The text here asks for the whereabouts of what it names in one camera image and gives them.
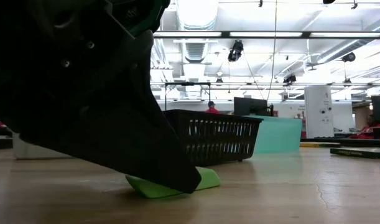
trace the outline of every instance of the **ceiling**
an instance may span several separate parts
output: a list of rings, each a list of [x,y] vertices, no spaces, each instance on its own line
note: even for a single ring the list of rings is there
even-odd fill
[[[181,11],[179,6],[184,5],[187,19],[194,22],[202,17],[211,17],[210,8],[218,0],[171,0],[171,5],[165,11],[161,20],[161,30],[182,30],[177,15]],[[371,31],[371,26],[380,22],[380,0],[359,1],[358,7],[352,9],[353,0],[336,0],[334,4],[324,5],[322,0],[278,0],[277,14],[276,1],[263,0],[262,7],[259,1],[219,0],[213,30],[227,31]],[[345,74],[353,83],[380,83],[380,40],[374,40],[367,45],[355,49],[354,62],[333,60],[310,70],[306,66],[313,57],[323,54],[327,50],[340,45],[343,40],[327,39],[243,39],[244,52],[242,57],[234,63],[228,63],[227,56],[232,48],[234,39],[209,39],[206,57],[202,64],[190,64],[184,57],[183,44],[177,43],[181,39],[160,39],[160,47],[154,46],[158,56],[154,58],[151,82],[215,82],[218,72],[221,72],[224,82],[258,82],[282,83],[284,77],[294,74],[297,82],[302,83],[341,83]],[[162,58],[169,61],[158,66]],[[153,85],[155,97],[164,98],[164,87]],[[169,88],[169,99],[200,99],[208,98],[202,91],[205,87],[177,87]],[[219,85],[212,86],[213,99],[228,100],[234,96],[245,94],[255,98],[267,98],[269,86],[241,86]],[[278,86],[272,88],[271,98],[280,98],[282,94],[290,92],[299,95],[304,92],[304,86]],[[335,87],[333,93],[339,98],[367,97],[366,90],[370,86],[351,88]]]

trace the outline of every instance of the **table surface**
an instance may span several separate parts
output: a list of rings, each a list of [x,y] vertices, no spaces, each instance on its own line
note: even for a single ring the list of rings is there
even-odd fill
[[[220,187],[148,200],[113,170],[0,150],[0,223],[380,223],[377,160],[301,149],[212,168]]]

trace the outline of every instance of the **screw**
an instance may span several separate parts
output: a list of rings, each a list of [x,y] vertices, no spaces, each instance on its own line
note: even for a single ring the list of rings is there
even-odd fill
[[[89,49],[93,49],[95,47],[95,43],[93,43],[92,41],[89,41],[87,44],[86,44],[87,48]]]
[[[68,68],[70,66],[70,62],[68,60],[62,60],[61,61],[61,65],[64,67],[64,68]]]

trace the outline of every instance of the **black plastic basket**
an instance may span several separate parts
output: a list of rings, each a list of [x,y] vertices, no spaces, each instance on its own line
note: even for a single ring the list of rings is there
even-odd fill
[[[169,110],[164,114],[196,166],[210,166],[252,157],[262,119]]]

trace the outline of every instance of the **person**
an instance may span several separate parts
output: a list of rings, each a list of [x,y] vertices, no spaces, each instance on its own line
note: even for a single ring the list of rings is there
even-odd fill
[[[206,113],[220,114],[220,112],[215,109],[215,103],[213,101],[209,101],[208,107],[209,109],[205,111]]]
[[[349,138],[351,139],[374,139],[373,129],[380,127],[380,121],[376,120],[372,115],[368,116],[367,125],[365,125],[359,134],[352,135]]]

